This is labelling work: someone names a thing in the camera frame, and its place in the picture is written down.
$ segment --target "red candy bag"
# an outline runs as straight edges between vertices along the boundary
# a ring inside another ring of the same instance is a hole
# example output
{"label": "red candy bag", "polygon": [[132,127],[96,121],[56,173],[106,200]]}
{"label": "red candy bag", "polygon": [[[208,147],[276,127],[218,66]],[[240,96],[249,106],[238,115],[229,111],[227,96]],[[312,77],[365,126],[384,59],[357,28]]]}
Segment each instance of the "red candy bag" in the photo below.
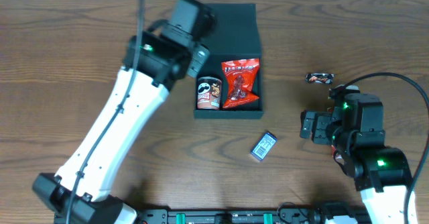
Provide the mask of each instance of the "red candy bag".
{"label": "red candy bag", "polygon": [[251,103],[259,99],[251,91],[259,70],[259,59],[222,62],[222,71],[228,81],[228,99],[223,109]]}

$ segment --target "box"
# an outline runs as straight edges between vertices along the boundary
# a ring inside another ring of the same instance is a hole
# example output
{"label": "box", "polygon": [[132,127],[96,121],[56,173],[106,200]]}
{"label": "box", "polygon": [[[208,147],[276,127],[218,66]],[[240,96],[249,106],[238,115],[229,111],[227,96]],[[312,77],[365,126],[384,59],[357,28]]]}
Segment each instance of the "box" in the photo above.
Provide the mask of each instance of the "box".
{"label": "box", "polygon": [[[202,76],[213,76],[222,81],[221,110],[197,109],[194,106],[196,119],[260,119],[263,115],[262,87],[262,49],[256,24],[256,6],[250,3],[216,3],[207,4],[217,17],[213,33],[202,40],[210,50],[210,57],[200,69],[196,79]],[[259,99],[245,105],[222,110],[228,97],[228,82],[222,72],[221,62],[259,58],[259,71],[253,83],[252,93]]]}

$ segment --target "small red can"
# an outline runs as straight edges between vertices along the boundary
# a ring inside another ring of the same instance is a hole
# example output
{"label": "small red can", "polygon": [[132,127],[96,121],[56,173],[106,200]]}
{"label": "small red can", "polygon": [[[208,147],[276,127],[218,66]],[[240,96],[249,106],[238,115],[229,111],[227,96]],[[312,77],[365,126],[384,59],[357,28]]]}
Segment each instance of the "small red can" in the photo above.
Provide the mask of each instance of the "small red can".
{"label": "small red can", "polygon": [[221,106],[222,81],[211,76],[196,81],[196,108],[219,110]]}

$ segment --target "wooden table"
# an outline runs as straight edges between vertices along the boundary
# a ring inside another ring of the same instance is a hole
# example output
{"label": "wooden table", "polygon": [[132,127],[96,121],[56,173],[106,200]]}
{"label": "wooden table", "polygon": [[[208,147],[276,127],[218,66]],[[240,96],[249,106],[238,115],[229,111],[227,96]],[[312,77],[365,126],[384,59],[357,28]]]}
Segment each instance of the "wooden table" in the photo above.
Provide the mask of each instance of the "wooden table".
{"label": "wooden table", "polygon": [[[283,201],[362,205],[330,148],[300,139],[300,112],[323,110],[328,87],[304,82],[332,72],[344,83],[371,72],[413,78],[429,91],[429,0],[201,0],[256,3],[263,44],[261,120],[193,118],[194,79],[177,82],[122,164],[113,195],[136,207],[275,208]],[[147,25],[169,18],[175,0],[146,0]],[[32,192],[79,146],[111,92],[136,0],[0,0],[0,223],[51,223]],[[386,144],[416,169],[428,133],[419,94],[405,82],[359,83],[385,106]],[[278,143],[249,156],[269,130]],[[429,222],[429,169],[417,184]]]}

